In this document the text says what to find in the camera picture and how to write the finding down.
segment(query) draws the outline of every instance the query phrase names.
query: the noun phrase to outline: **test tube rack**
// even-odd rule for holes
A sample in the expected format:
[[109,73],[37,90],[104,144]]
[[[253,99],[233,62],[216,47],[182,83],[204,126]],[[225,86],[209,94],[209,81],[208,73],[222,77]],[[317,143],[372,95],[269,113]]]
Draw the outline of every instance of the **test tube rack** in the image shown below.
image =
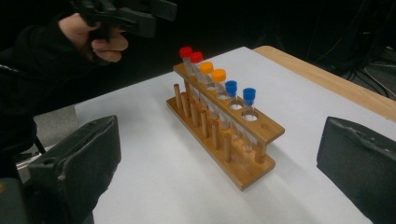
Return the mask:
[[[187,74],[183,63],[175,65],[174,71],[184,79],[185,91],[181,91],[179,84],[175,84],[175,97],[166,101],[167,106],[240,190],[246,189],[274,169],[276,162],[267,154],[267,146],[285,132],[282,126],[258,109],[255,110],[256,120],[244,120],[242,109],[233,110],[227,101],[218,99],[214,91],[208,91],[194,76]],[[193,100],[190,86],[257,140],[251,152],[246,152],[242,148],[241,139],[233,140],[230,130],[222,130],[219,120],[211,119],[208,111]],[[243,99],[239,96],[237,98],[242,104]]]

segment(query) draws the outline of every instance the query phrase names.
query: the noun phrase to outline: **black padded block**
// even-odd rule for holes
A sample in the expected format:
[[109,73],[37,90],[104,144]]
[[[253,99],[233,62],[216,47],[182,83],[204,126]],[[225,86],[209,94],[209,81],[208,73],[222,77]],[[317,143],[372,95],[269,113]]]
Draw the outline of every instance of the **black padded block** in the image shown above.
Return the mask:
[[46,223],[83,223],[120,163],[116,116],[94,120],[29,164]]
[[317,161],[374,223],[396,223],[396,142],[358,123],[328,117]]

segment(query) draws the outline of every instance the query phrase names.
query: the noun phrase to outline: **black jacket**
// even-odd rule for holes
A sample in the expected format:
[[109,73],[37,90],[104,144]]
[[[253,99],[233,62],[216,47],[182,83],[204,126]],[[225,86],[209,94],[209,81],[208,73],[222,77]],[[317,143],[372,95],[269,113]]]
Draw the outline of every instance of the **black jacket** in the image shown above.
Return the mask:
[[64,36],[61,18],[47,27],[27,27],[12,49],[0,52],[0,157],[28,149],[34,143],[33,116],[40,101],[95,67]]

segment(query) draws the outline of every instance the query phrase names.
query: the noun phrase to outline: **hand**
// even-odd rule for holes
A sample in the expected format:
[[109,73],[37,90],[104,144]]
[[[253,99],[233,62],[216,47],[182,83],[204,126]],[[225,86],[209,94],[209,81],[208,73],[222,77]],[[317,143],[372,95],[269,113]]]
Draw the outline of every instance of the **hand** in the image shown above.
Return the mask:
[[59,21],[59,27],[64,35],[73,43],[77,50],[83,53],[89,60],[93,54],[86,47],[91,45],[93,53],[98,57],[116,63],[121,59],[121,52],[128,48],[128,41],[120,33],[121,30],[113,29],[109,42],[105,39],[94,39],[91,43],[90,31],[98,29],[100,24],[89,26],[78,13]]

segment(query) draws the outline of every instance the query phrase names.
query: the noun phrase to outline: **dark background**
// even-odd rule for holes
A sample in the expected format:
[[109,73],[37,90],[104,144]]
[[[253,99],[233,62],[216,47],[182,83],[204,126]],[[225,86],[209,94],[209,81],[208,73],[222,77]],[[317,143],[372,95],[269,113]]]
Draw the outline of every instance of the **dark background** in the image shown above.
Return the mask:
[[[25,26],[45,25],[72,11],[66,0],[0,0],[0,49]],[[153,38],[125,34],[122,60],[71,80],[49,96],[38,113],[51,111],[171,72],[178,49],[204,58],[270,45],[335,74],[363,66],[386,46],[395,48],[394,0],[173,1],[175,21],[157,20]]]

